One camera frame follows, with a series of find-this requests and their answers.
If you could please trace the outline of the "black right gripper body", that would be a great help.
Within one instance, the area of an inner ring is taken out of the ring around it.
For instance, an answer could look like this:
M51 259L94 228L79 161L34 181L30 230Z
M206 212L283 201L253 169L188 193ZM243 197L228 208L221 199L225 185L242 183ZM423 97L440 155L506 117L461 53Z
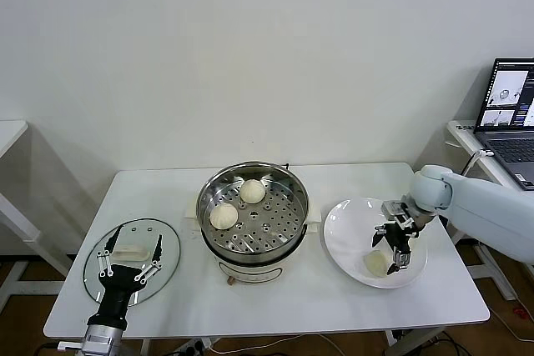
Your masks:
M385 225L385 239L394 253L409 253L411 251L409 238L412 234L412 228L402 228L398 223Z

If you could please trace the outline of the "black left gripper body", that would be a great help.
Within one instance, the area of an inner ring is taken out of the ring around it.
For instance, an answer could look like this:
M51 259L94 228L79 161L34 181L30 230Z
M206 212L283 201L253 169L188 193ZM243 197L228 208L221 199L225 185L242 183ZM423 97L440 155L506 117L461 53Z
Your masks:
M145 288L146 284L135 278L142 272L140 268L113 264L113 275L104 273L99 282L104 292L98 311L88 319L87 325L126 326L126 314L133 293Z

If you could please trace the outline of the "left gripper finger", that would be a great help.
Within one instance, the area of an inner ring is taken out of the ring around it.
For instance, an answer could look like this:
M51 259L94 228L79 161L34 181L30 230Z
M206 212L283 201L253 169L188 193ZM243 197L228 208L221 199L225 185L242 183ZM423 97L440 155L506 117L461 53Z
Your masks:
M121 229L121 225L117 226L112 236L107 240L106 244L104 245L103 250L97 252L97 260L99 266L98 276L100 278L113 276L111 254L113 253L115 245L118 241L118 236L120 235Z
M163 235L160 234L154 248L153 257L150 264L142 268L141 272L134 277L134 281L145 285L162 268L161 256L163 253Z

